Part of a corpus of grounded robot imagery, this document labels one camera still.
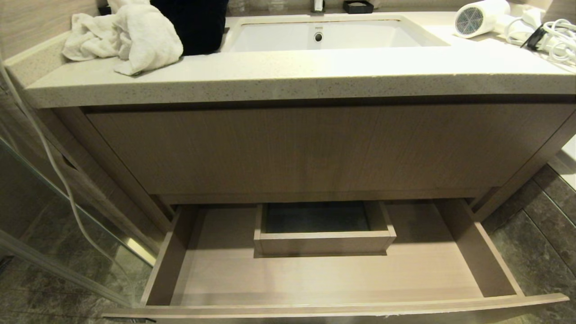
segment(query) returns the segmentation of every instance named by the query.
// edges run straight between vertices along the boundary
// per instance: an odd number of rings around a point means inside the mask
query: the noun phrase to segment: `open drawer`
[[[385,255],[396,238],[381,201],[259,204],[257,257]]]
[[[254,257],[257,206],[183,206],[140,308],[104,316],[166,324],[494,323],[568,300],[524,296],[463,199],[384,204],[397,236],[387,255],[306,258]]]

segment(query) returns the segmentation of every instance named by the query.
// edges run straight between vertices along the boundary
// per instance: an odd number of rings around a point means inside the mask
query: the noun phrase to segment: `sink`
[[[222,51],[302,51],[345,48],[447,46],[418,24],[401,15],[329,17],[250,17],[226,37]]]

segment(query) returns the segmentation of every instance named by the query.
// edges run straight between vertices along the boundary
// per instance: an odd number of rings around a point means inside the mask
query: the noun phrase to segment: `faucet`
[[[314,7],[312,8],[313,13],[324,13],[326,9],[324,8],[326,3],[324,0],[314,0]]]

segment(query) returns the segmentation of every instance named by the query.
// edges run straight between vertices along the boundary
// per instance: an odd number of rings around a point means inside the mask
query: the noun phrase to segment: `black soap dish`
[[[374,5],[366,0],[344,1],[343,7],[347,13],[372,13],[374,11]]]

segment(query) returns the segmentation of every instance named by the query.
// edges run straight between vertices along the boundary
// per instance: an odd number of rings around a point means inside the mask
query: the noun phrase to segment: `cabinet door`
[[[473,197],[503,185],[572,111],[474,104],[89,119],[150,194],[218,203]]]

